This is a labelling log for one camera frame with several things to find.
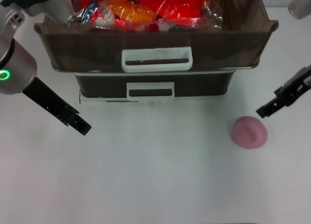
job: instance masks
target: brown plastic drawer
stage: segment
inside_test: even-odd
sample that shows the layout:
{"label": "brown plastic drawer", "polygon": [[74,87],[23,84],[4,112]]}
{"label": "brown plastic drawer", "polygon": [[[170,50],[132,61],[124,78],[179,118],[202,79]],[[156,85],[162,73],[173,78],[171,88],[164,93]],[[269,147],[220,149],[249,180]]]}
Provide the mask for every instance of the brown plastic drawer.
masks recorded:
{"label": "brown plastic drawer", "polygon": [[254,68],[278,21],[269,20],[262,0],[219,0],[223,27],[216,32],[120,33],[68,27],[46,19],[36,24],[53,67],[65,72],[124,73],[125,49],[191,47],[189,72]]}
{"label": "brown plastic drawer", "polygon": [[175,97],[223,95],[234,72],[169,75],[83,75],[76,74],[81,93],[87,98],[126,99],[127,83],[174,82]]}

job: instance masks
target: drawer handle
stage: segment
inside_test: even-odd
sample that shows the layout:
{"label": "drawer handle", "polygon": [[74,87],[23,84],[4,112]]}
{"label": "drawer handle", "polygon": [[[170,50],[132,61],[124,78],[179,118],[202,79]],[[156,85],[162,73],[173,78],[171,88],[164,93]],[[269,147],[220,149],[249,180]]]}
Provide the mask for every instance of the drawer handle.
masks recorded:
{"label": "drawer handle", "polygon": [[174,82],[126,83],[128,101],[168,100],[175,97]]}
{"label": "drawer handle", "polygon": [[122,51],[125,72],[185,71],[192,67],[191,47],[128,49]]}

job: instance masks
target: table surface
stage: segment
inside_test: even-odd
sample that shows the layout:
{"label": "table surface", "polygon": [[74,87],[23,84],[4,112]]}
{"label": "table surface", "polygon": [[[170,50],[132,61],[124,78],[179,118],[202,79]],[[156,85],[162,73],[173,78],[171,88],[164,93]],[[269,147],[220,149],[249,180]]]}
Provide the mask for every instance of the table surface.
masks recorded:
{"label": "table surface", "polygon": [[311,64],[311,17],[267,12],[279,29],[223,98],[81,105],[74,75],[52,69],[33,30],[43,16],[28,17],[16,40],[92,129],[84,137],[23,94],[0,95],[0,223],[310,223],[311,92],[264,119],[264,147],[242,149],[228,134]]}

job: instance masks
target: snack package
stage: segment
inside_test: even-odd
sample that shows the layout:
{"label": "snack package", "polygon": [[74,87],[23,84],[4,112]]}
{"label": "snack package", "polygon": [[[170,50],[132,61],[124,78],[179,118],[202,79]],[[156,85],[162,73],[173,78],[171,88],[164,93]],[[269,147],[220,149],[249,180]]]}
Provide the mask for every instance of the snack package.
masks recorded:
{"label": "snack package", "polygon": [[216,0],[77,0],[72,23],[129,32],[220,30]]}

